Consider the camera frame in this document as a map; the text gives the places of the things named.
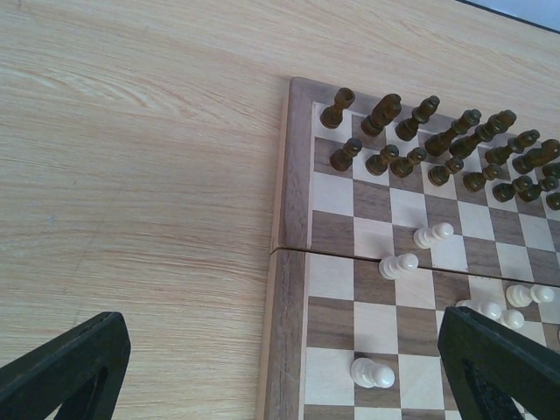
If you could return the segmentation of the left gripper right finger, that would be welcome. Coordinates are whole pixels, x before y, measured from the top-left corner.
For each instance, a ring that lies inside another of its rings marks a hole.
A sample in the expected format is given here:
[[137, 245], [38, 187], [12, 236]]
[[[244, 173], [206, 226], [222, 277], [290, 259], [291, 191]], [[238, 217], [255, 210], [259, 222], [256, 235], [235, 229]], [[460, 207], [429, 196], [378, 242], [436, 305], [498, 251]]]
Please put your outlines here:
[[438, 334], [464, 419], [559, 418], [559, 353], [467, 307], [448, 307]]

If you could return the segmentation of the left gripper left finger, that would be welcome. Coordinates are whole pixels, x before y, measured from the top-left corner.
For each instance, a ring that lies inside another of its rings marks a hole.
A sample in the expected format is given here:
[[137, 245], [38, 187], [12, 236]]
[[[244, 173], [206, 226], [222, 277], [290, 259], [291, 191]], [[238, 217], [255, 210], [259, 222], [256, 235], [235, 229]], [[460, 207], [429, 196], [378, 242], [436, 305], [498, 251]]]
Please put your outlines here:
[[1, 418], [110, 419], [130, 350], [123, 315], [95, 315], [1, 367]]

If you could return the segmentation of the white pawn board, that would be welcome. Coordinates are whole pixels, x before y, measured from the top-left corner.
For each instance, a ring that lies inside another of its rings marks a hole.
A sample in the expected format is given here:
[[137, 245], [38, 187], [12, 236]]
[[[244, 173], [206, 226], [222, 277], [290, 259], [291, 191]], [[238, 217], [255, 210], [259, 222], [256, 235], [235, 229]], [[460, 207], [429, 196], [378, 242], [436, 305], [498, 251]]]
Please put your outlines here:
[[369, 358], [358, 358], [350, 367], [350, 375], [354, 383], [365, 389], [391, 388], [396, 380], [394, 370]]
[[416, 255], [406, 253], [399, 256], [390, 255], [379, 263], [381, 276], [388, 280], [396, 280], [403, 274], [410, 273], [418, 268], [419, 260]]
[[527, 307], [531, 303], [550, 303], [555, 298], [554, 290], [549, 286], [533, 285], [530, 288], [516, 284], [506, 289], [507, 301], [513, 307]]

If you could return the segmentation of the white pawn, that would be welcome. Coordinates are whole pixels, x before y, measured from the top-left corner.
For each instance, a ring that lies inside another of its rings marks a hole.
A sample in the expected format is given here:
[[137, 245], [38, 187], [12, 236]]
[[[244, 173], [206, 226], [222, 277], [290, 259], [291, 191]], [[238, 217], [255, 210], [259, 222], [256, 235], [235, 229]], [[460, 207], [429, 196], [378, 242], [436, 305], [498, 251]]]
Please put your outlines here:
[[454, 235], [454, 227], [448, 222], [441, 222], [432, 227], [421, 227], [413, 234], [413, 242], [420, 249], [430, 249], [436, 243]]

